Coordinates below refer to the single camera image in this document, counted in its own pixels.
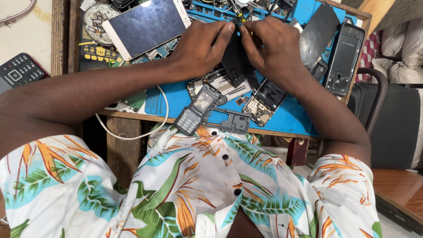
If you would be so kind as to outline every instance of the shirt button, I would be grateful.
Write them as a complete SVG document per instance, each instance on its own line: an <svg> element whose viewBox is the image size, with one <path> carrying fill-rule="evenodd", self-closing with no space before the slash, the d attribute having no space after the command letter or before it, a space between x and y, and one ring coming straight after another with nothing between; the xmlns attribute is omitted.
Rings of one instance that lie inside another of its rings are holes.
<svg viewBox="0 0 423 238"><path fill-rule="evenodd" d="M242 190L237 188L235 189L235 191L233 191L233 193L235 194L235 196L239 196L241 194Z"/></svg>

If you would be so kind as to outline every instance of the screwdriver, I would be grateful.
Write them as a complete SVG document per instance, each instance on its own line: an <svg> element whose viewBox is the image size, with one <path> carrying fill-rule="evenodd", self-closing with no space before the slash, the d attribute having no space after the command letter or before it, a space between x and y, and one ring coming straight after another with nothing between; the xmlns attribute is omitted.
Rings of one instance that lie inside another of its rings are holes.
<svg viewBox="0 0 423 238"><path fill-rule="evenodd" d="M242 12L239 10L239 8L236 6L236 4L231 0L233 9L235 10L235 14L237 15L237 19L242 23L245 22L245 16L242 14Z"/></svg>

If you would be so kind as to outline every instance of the fingernail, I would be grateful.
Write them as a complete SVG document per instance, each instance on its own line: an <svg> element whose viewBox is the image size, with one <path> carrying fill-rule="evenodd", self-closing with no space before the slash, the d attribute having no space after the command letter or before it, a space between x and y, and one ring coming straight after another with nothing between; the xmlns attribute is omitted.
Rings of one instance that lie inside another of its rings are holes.
<svg viewBox="0 0 423 238"><path fill-rule="evenodd" d="M228 29L229 29L231 32L233 32L233 31L234 31L234 29L235 29L235 25L234 25L233 23L230 23L230 24L228 25Z"/></svg>

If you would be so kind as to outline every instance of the keypad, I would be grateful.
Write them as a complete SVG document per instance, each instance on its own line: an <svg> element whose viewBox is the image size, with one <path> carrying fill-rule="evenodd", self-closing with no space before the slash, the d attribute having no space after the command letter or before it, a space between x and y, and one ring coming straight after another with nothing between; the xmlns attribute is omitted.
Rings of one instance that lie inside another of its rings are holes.
<svg viewBox="0 0 423 238"><path fill-rule="evenodd" d="M0 77L12 88L45 78L44 71L25 53L0 66Z"/></svg>

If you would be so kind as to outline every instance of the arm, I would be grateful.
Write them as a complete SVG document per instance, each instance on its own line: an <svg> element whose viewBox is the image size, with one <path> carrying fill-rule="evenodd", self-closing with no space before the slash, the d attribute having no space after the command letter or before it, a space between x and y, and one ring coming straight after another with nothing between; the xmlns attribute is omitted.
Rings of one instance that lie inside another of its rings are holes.
<svg viewBox="0 0 423 238"><path fill-rule="evenodd" d="M360 121L301 63L298 29L266 17L263 21L245 22L240 31L251 64L304 106L324 139L322 155L349 155L370 166L370 140Z"/></svg>
<svg viewBox="0 0 423 238"><path fill-rule="evenodd" d="M0 158L36 139L74 135L70 125L122 98L153 86L206 74L222 60L234 28L233 23L196 21L184 32L177 49L168 58L62 75L1 94Z"/></svg>

